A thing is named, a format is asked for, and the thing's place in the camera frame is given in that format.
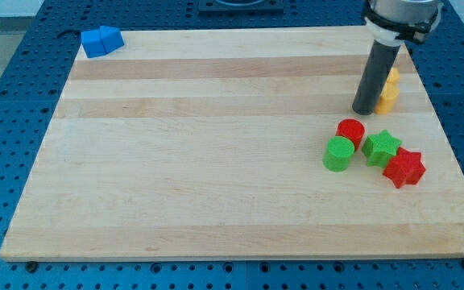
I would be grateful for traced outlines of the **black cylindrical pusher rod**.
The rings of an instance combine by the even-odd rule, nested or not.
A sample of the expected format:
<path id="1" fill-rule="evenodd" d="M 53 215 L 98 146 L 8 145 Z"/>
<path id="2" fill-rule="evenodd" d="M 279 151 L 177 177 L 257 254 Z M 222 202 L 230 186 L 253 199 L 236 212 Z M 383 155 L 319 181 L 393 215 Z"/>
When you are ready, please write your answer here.
<path id="1" fill-rule="evenodd" d="M 377 40 L 373 41 L 352 103 L 352 110 L 355 113 L 360 115 L 374 113 L 399 50 L 399 47 L 386 46 Z"/>

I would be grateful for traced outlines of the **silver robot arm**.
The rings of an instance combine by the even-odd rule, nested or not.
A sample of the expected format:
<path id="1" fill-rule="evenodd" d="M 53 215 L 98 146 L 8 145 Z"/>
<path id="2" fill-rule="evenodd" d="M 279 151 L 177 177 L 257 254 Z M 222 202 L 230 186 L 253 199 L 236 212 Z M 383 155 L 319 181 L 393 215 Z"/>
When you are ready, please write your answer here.
<path id="1" fill-rule="evenodd" d="M 366 0 L 362 16 L 374 40 L 352 110 L 374 113 L 400 46 L 424 43 L 441 21 L 440 0 Z"/>

